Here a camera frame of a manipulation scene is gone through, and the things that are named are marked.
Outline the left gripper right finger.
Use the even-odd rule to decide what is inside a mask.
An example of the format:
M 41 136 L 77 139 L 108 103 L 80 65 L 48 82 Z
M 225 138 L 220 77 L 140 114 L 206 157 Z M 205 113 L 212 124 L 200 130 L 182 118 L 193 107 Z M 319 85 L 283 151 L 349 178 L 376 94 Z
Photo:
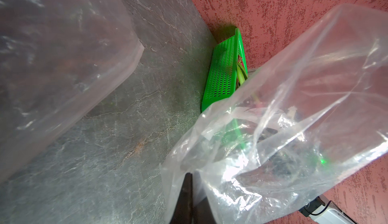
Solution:
M 194 195 L 193 224 L 216 224 L 206 195 Z

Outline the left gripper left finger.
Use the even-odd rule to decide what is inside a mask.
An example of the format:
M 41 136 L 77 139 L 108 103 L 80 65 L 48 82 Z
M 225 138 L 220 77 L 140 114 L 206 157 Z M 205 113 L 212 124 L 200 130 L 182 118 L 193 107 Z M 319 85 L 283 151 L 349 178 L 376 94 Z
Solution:
M 187 173 L 183 181 L 170 224 L 191 224 L 193 220 L 193 174 Z

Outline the clear zip-top bag front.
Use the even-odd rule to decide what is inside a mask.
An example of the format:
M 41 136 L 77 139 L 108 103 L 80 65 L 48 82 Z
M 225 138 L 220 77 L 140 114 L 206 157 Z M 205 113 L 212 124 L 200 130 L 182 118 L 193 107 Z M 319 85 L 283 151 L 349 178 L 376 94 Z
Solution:
M 1 0 L 1 181 L 123 83 L 143 51 L 121 0 Z

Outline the clear zip-top bag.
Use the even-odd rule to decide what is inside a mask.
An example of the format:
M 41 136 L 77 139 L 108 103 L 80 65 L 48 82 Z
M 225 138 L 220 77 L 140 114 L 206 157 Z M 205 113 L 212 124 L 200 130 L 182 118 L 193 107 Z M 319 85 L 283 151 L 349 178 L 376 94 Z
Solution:
M 1 0 L 1 181 L 123 83 L 143 51 L 121 0 Z
M 161 167 L 165 221 L 186 174 L 218 224 L 293 213 L 388 151 L 388 14 L 332 8 L 229 98 Z

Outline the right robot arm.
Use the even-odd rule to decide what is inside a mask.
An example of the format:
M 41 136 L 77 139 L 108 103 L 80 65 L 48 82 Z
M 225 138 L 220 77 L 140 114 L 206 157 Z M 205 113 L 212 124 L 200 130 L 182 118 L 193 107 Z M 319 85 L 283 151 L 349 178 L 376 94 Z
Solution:
M 299 209 L 299 212 L 318 224 L 357 224 L 356 221 L 324 195 L 316 197 Z

